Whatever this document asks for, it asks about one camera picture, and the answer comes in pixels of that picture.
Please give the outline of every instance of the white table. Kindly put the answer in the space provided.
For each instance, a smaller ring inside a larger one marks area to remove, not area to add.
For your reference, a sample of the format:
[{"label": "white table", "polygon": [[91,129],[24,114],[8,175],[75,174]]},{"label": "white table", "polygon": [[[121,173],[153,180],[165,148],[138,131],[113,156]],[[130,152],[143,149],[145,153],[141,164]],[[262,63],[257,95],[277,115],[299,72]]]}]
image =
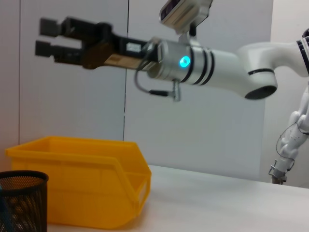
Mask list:
[{"label": "white table", "polygon": [[[150,166],[133,232],[309,232],[309,189]],[[48,232],[100,230],[50,225]]]}]

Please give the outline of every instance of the robotic arm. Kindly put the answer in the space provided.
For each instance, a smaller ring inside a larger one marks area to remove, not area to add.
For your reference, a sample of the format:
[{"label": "robotic arm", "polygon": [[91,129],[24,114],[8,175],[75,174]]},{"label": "robotic arm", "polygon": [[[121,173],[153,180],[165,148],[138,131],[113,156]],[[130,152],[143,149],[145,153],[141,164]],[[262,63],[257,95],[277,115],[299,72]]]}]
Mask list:
[{"label": "robotic arm", "polygon": [[[169,0],[160,11],[160,22],[180,35],[179,41],[152,38],[141,41],[117,36],[107,23],[90,23],[66,18],[61,24],[41,19],[40,35],[64,36],[82,42],[81,48],[69,48],[36,42],[35,54],[53,56],[55,62],[95,69],[116,66],[136,70],[137,88],[148,94],[172,97],[180,101],[180,85],[213,86],[231,90],[249,99],[263,99],[277,89],[274,70],[288,66],[298,75],[309,75],[309,34],[294,43],[256,43],[242,47],[236,54],[202,47],[197,41],[196,27],[209,15],[212,0]],[[150,78],[173,83],[172,91],[146,90],[138,83],[138,72]],[[297,148],[309,131],[309,94],[306,90],[301,107],[294,112],[281,141],[281,158],[272,167],[273,179],[282,181],[293,165]]]}]

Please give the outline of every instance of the white robot link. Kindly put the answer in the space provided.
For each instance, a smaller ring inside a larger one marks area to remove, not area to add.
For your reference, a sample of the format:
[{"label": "white robot link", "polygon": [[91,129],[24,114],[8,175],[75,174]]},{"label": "white robot link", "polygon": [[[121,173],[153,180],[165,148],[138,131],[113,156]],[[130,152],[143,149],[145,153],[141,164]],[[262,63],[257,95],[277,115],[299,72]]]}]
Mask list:
[{"label": "white robot link", "polygon": [[[147,94],[181,100],[180,83],[231,90],[249,100],[263,99],[277,89],[274,70],[288,66],[298,75],[309,75],[309,37],[295,43],[255,43],[236,54],[202,47],[196,27],[209,15],[212,0],[169,0],[161,9],[160,22],[180,35],[179,41],[152,38],[149,42],[117,36],[107,23],[90,23],[71,17],[61,24],[41,19],[40,35],[77,39],[81,48],[36,42],[36,55],[54,57],[55,62],[81,65],[86,69],[116,66],[136,70],[135,84]],[[138,82],[138,72],[150,78],[170,81],[173,90],[147,90]],[[272,167],[274,183],[282,182],[293,165],[309,127],[308,91],[302,106],[293,113],[291,126],[281,142],[281,158]]]}]

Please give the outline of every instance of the yellow storage bin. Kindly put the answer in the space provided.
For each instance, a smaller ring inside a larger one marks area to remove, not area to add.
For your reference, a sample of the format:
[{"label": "yellow storage bin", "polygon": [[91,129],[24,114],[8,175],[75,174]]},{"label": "yellow storage bin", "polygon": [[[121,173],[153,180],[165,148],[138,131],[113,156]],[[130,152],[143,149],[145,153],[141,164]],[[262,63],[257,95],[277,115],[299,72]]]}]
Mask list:
[{"label": "yellow storage bin", "polygon": [[150,192],[136,143],[48,137],[6,154],[13,170],[49,175],[49,223],[115,229],[140,214]]}]

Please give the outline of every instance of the blue led light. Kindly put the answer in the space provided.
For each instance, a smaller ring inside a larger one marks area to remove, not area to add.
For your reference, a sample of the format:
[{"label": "blue led light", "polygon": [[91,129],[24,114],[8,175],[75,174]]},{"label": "blue led light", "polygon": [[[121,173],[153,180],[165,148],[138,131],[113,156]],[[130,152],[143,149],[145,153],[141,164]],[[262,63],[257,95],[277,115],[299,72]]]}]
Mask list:
[{"label": "blue led light", "polygon": [[184,56],[179,60],[179,65],[182,68],[186,68],[190,64],[190,62],[191,62],[190,57]]}]

